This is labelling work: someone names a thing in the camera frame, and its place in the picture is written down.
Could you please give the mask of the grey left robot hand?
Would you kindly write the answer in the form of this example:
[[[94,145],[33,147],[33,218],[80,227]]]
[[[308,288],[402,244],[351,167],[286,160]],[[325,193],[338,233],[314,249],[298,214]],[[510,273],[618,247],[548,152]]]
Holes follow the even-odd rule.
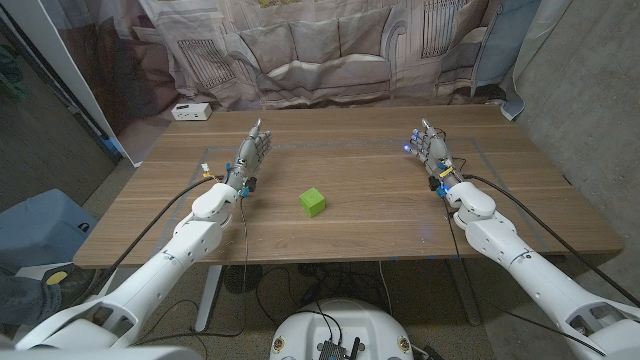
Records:
[[[261,131],[259,118],[241,143],[234,161],[227,170],[224,183],[235,190],[243,187],[246,180],[256,177],[260,166],[271,149],[271,132]]]

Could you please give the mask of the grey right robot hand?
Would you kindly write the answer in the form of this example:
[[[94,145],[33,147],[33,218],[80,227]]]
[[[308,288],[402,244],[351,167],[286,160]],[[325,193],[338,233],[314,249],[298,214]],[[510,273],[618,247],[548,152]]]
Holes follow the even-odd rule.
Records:
[[[455,170],[444,137],[426,118],[421,123],[422,127],[414,129],[409,143],[403,146],[404,151],[416,157],[441,187],[447,189],[460,183],[461,178]]]

